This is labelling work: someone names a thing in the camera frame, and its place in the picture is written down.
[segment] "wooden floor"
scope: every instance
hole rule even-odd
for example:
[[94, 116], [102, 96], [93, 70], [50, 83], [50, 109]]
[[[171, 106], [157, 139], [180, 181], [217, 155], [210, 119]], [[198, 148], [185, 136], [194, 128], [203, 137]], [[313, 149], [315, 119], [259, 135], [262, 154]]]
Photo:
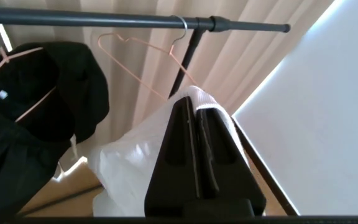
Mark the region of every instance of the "wooden floor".
[[[285, 215], [283, 208], [277, 202], [273, 193], [256, 170], [252, 161], [250, 168], [254, 177], [267, 198], [265, 214], [268, 216]], [[64, 196], [79, 192], [89, 187], [98, 185], [99, 181], [88, 166], [84, 163], [78, 166], [70, 175], [62, 177], [60, 181], [51, 180], [37, 195], [22, 209], [22, 212], [31, 210], [45, 203], [60, 199]], [[93, 198], [102, 189], [96, 189], [87, 194], [69, 199], [51, 207], [28, 214], [27, 217], [91, 217]]]

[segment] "black jacket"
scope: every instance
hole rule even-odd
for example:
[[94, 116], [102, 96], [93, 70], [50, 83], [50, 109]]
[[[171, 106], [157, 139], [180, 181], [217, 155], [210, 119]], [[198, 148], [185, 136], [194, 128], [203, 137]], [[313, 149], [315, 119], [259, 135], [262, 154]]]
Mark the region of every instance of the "black jacket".
[[89, 138], [109, 111], [106, 79], [86, 45], [24, 44], [9, 55], [36, 47], [44, 49], [0, 69], [0, 92], [7, 93], [0, 98], [0, 217], [17, 213], [54, 175], [72, 135]]

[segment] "clothes rack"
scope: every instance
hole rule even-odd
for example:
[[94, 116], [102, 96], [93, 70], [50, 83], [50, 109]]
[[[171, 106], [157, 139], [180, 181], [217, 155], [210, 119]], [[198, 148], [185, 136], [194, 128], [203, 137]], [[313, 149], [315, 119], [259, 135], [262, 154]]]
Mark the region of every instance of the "clothes rack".
[[[229, 19], [211, 16], [211, 17], [184, 17], [188, 29], [194, 32], [190, 38], [189, 46], [182, 61], [185, 69], [188, 68], [191, 58], [206, 31], [222, 32], [227, 30], [254, 30], [254, 31], [273, 31], [289, 32], [288, 24], [266, 24], [257, 22], [239, 22]], [[71, 27], [128, 27], [128, 28], [161, 28], [161, 29], [183, 29], [183, 22], [175, 16], [150, 16], [150, 15], [132, 15], [132, 14], [111, 14], [96, 12], [73, 12], [56, 11], [46, 9], [22, 9], [14, 7], [0, 6], [0, 24], [4, 25], [28, 25], [28, 26], [71, 26]], [[184, 77], [184, 73], [179, 69], [175, 82], [172, 86], [170, 97], [175, 94]], [[240, 137], [245, 139], [244, 134], [238, 131]], [[55, 205], [73, 197], [85, 194], [92, 190], [103, 187], [94, 186], [81, 192], [50, 202], [47, 205], [35, 208], [29, 212], [21, 213], [19, 216], [28, 215], [46, 207]]]

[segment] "beige curtain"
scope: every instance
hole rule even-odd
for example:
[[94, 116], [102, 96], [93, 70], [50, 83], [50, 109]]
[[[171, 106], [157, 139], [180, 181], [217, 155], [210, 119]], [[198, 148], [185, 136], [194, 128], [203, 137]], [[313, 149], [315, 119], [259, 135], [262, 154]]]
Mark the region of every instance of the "beige curtain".
[[[300, 40], [332, 0], [0, 0], [0, 6], [127, 14], [223, 16], [233, 21], [289, 23], [289, 33], [227, 31], [205, 33], [188, 69], [199, 87], [231, 114]], [[118, 32], [169, 49], [183, 30], [110, 27], [5, 26], [13, 46], [26, 42], [69, 40], [86, 43], [108, 80], [111, 110], [86, 147], [121, 137], [164, 103], [139, 85], [98, 48], [99, 35]], [[177, 42], [174, 54], [182, 60], [192, 31]], [[165, 54], [112, 37], [103, 45], [154, 90], [168, 97], [178, 66]], [[185, 78], [181, 87], [191, 85]]]

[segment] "clothes hanger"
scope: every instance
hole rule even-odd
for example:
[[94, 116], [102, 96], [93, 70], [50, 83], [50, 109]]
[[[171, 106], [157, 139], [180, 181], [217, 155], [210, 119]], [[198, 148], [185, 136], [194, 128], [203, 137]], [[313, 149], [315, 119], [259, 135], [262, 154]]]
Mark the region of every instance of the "clothes hanger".
[[123, 41], [124, 43], [128, 42], [128, 41], [134, 41], [134, 42], [138, 42], [138, 43], [141, 43], [141, 44], [144, 44], [144, 45], [148, 45], [149, 47], [152, 47], [154, 49], [157, 49], [161, 52], [164, 52], [166, 54], [168, 54], [169, 57], [171, 57], [175, 63], [177, 63], [180, 67], [181, 70], [183, 70], [183, 72], [187, 75], [187, 77], [189, 77], [189, 79], [196, 85], [196, 81], [194, 80], [194, 78], [187, 72], [187, 70], [181, 65], [181, 63], [179, 62], [179, 60], [172, 54], [172, 51], [173, 51], [173, 47], [175, 45], [175, 42], [178, 41], [178, 40], [181, 40], [182, 38], [184, 38], [186, 36], [186, 33], [187, 33], [187, 23], [186, 21], [184, 20], [184, 18], [180, 17], [180, 16], [176, 16], [177, 18], [179, 18], [182, 22], [183, 22], [183, 25], [185, 26], [185, 33], [175, 39], [172, 44], [171, 44], [171, 48], [170, 50], [165, 50], [165, 49], [162, 49], [160, 47], [157, 47], [157, 46], [154, 46], [152, 44], [149, 44], [148, 42], [146, 41], [143, 41], [143, 40], [140, 40], [138, 38], [135, 38], [135, 37], [129, 37], [129, 38], [126, 38], [124, 39], [123, 37], [121, 37], [119, 34], [117, 33], [108, 33], [108, 34], [102, 34], [99, 36], [98, 38], [98, 45], [99, 45], [99, 48], [102, 49], [102, 51], [104, 51], [104, 53], [106, 53], [111, 59], [113, 59], [121, 68], [123, 68], [127, 73], [129, 73], [130, 75], [132, 75], [137, 81], [140, 82], [140, 84], [142, 84], [143, 86], [146, 86], [150, 91], [152, 91], [153, 93], [155, 93], [157, 96], [161, 97], [162, 100], [166, 101], [167, 99], [162, 96], [160, 93], [158, 93], [157, 91], [155, 91], [151, 86], [149, 86], [148, 84], [144, 83], [140, 78], [138, 78], [133, 72], [131, 72], [127, 67], [125, 67], [125, 65], [123, 65], [120, 61], [118, 61], [118, 59], [116, 59], [114, 56], [112, 56], [106, 49], [103, 48], [103, 46], [101, 45], [101, 38], [104, 37], [104, 36], [107, 36], [107, 35], [113, 35], [113, 36], [116, 36], [119, 40]]
[[[0, 68], [5, 64], [5, 63], [9, 63], [10, 60], [14, 59], [14, 58], [17, 58], [17, 57], [21, 57], [23, 55], [27, 55], [27, 54], [30, 54], [32, 52], [36, 52], [38, 50], [42, 50], [43, 48], [42, 47], [37, 47], [35, 49], [30, 49], [30, 50], [26, 50], [26, 51], [23, 51], [23, 52], [20, 52], [20, 53], [17, 53], [17, 54], [14, 54], [14, 55], [10, 55], [10, 56], [7, 56], [4, 48], [1, 46], [0, 44], [0, 53], [2, 55], [2, 61], [0, 62]], [[56, 89], [56, 87], [53, 87], [44, 97], [41, 98], [41, 100], [39, 100], [38, 102], [36, 102], [36, 104], [34, 104], [30, 109], [28, 109], [26, 112], [24, 112], [21, 116], [19, 116], [15, 122], [18, 122], [20, 121], [22, 118], [24, 118], [27, 114], [29, 114], [35, 107], [37, 107], [44, 99], [46, 99], [46, 97], [48, 97], [48, 95], [54, 91], [54, 89]]]

